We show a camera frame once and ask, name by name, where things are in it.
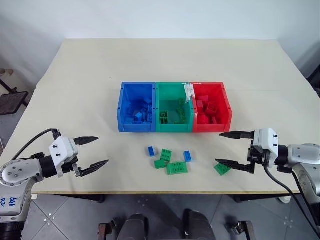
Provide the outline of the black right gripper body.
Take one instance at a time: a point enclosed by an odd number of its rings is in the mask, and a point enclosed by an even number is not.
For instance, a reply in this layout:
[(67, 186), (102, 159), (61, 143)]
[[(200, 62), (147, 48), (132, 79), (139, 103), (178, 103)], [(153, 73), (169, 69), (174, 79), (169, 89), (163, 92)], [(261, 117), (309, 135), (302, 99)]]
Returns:
[(251, 140), (250, 148), (248, 149), (247, 161), (249, 164), (249, 173), (255, 173), (255, 165), (261, 165), (263, 167), (269, 166), (270, 161), (270, 151), (262, 149), (259, 146), (254, 146), (254, 141)]

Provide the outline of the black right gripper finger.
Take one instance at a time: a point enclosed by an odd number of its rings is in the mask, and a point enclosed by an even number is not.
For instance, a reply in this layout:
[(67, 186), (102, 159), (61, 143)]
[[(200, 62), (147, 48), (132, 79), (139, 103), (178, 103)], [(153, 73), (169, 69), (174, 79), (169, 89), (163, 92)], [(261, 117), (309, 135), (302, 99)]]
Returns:
[(230, 131), (220, 133), (219, 136), (229, 139), (253, 139), (253, 131)]
[(237, 161), (227, 159), (216, 159), (219, 164), (227, 166), (231, 169), (250, 173), (250, 165), (240, 164)]

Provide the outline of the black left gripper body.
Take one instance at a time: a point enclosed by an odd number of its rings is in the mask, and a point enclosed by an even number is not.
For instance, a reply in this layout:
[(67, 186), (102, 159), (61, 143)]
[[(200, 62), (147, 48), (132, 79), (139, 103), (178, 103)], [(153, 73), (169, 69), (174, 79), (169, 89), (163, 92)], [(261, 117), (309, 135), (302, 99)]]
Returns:
[(82, 170), (80, 167), (78, 167), (78, 159), (73, 159), (70, 162), (66, 162), (62, 165), (62, 172), (64, 174), (69, 172), (74, 172), (76, 177), (82, 176)]

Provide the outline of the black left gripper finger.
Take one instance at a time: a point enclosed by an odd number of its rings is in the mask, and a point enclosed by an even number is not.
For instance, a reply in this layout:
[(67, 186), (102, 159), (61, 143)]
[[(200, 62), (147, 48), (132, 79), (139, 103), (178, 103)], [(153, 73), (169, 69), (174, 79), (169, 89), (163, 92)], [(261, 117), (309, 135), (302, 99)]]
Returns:
[(109, 162), (109, 160), (107, 159), (107, 160), (103, 160), (103, 161), (99, 161), (97, 163), (94, 163), (94, 164), (90, 165), (89, 168), (86, 168), (84, 170), (79, 168), (80, 176), (84, 177), (84, 176), (87, 176), (89, 174), (92, 174), (92, 173), (98, 171), (100, 168), (102, 168), (108, 162)]
[(89, 144), (89, 143), (91, 143), (93, 141), (96, 141), (98, 139), (99, 138), (95, 137), (95, 136), (82, 136), (82, 137), (74, 138), (73, 140), (74, 140), (76, 145), (82, 146), (82, 145)]

